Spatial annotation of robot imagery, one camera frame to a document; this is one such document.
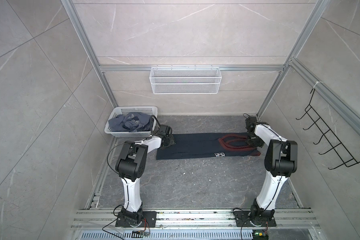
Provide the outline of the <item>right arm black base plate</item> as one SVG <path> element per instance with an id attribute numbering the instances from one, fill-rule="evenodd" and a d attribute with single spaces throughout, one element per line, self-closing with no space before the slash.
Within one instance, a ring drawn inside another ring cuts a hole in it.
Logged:
<path id="1" fill-rule="evenodd" d="M 274 216 L 255 215 L 251 211 L 244 211 L 239 208 L 232 210 L 237 227 L 276 227 Z"/>

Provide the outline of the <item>grey blue tank top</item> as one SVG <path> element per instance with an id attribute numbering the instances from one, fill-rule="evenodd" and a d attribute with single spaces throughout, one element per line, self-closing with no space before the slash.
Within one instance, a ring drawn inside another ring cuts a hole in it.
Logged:
<path id="1" fill-rule="evenodd" d="M 118 115 L 108 120 L 112 132 L 150 132 L 153 126 L 151 115 L 131 112 L 127 115 Z"/>

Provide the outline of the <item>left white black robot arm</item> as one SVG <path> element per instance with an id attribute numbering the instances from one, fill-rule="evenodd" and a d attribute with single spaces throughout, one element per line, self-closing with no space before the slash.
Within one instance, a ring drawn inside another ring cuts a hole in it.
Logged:
<path id="1" fill-rule="evenodd" d="M 140 178 L 146 168 L 148 153 L 174 144 L 173 130 L 167 125 L 160 125 L 155 133 L 141 141 L 124 143 L 116 162 L 116 172 L 122 180 L 125 195 L 120 219 L 125 219 L 132 226 L 143 221 Z"/>

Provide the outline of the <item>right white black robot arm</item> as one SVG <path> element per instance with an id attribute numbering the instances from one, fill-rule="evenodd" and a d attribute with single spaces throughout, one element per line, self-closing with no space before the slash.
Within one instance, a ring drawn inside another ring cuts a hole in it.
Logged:
<path id="1" fill-rule="evenodd" d="M 284 183 L 296 172 L 298 164 L 298 144 L 275 132 L 268 123 L 256 116 L 246 117 L 248 145 L 261 148 L 266 145 L 264 166 L 267 171 L 261 192 L 255 198 L 249 222 L 255 227 L 273 219 L 277 198 Z"/>

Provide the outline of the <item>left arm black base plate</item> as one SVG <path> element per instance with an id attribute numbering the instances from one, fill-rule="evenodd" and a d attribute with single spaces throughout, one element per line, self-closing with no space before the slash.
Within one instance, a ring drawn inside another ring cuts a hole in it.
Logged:
<path id="1" fill-rule="evenodd" d="M 157 212 L 155 211 L 143 211 L 137 213 L 119 212 L 116 227 L 124 228 L 153 228 L 156 226 Z"/>

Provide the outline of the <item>white plastic laundry basket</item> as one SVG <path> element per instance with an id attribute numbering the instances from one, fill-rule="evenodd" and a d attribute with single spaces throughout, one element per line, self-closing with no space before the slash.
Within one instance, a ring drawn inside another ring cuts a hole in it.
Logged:
<path id="1" fill-rule="evenodd" d="M 113 109 L 110 117 L 108 120 L 115 118 L 118 115 L 127 115 L 131 112 L 138 112 L 138 113 L 144 113 L 147 115 L 158 115 L 158 108 L 155 106 L 129 106 L 129 107 L 116 107 Z M 152 133 L 152 131 L 155 129 L 156 126 L 156 119 L 153 119 L 153 126 L 152 130 L 150 132 L 135 132 L 135 133 L 129 133 L 129 132 L 112 132 L 109 127 L 109 123 L 107 120 L 106 126 L 105 126 L 105 133 L 110 134 L 116 138 L 133 138 L 133 137 L 149 137 Z"/>

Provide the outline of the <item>navy tank top red trim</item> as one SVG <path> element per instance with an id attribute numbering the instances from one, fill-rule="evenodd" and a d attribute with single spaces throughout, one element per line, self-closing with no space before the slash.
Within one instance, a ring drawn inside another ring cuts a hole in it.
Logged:
<path id="1" fill-rule="evenodd" d="M 175 144 L 157 150 L 157 160 L 260 156 L 257 147 L 247 144 L 247 133 L 175 134 Z"/>

